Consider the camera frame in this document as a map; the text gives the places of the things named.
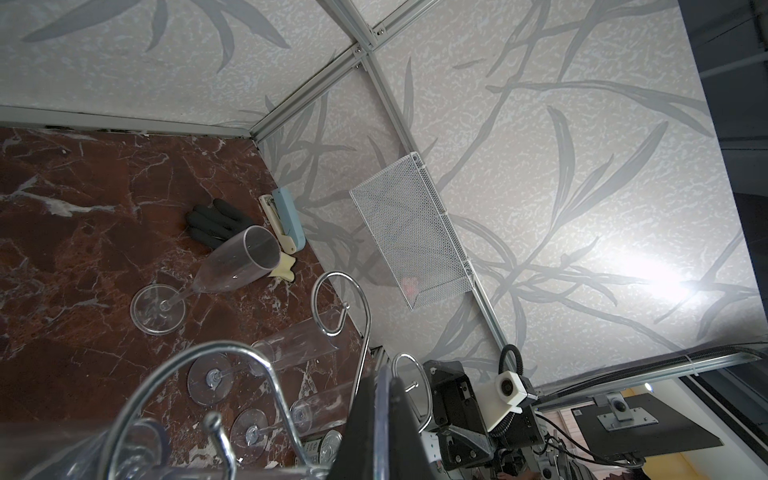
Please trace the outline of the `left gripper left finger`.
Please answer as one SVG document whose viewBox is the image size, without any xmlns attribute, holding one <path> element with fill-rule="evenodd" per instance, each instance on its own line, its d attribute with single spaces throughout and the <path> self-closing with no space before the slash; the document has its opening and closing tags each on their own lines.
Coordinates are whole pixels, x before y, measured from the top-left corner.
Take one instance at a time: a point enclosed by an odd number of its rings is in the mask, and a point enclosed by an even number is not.
<svg viewBox="0 0 768 480">
<path fill-rule="evenodd" d="M 355 397 L 341 446 L 342 479 L 373 478 L 376 378 L 363 378 Z"/>
</svg>

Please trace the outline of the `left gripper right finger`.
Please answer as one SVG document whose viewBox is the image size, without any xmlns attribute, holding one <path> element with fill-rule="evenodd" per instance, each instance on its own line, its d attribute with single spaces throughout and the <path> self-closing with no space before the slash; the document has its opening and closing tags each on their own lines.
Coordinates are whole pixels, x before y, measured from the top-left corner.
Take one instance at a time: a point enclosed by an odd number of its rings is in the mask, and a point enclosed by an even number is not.
<svg viewBox="0 0 768 480">
<path fill-rule="evenodd" d="M 389 479 L 435 479 L 408 403 L 404 382 L 399 378 L 392 378 L 389 389 Z"/>
</svg>

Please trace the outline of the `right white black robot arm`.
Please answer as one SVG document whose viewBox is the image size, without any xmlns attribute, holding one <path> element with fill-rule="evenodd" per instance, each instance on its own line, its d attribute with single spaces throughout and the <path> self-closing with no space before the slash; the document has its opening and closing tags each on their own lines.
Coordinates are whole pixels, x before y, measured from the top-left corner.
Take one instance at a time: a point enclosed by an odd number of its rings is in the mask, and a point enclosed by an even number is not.
<svg viewBox="0 0 768 480">
<path fill-rule="evenodd" d="M 428 361 L 424 366 L 431 394 L 440 454 L 447 470 L 525 467 L 543 479 L 576 479 L 578 468 L 548 434 L 533 411 L 538 399 L 530 381 L 505 370 L 474 386 L 458 361 Z"/>
</svg>

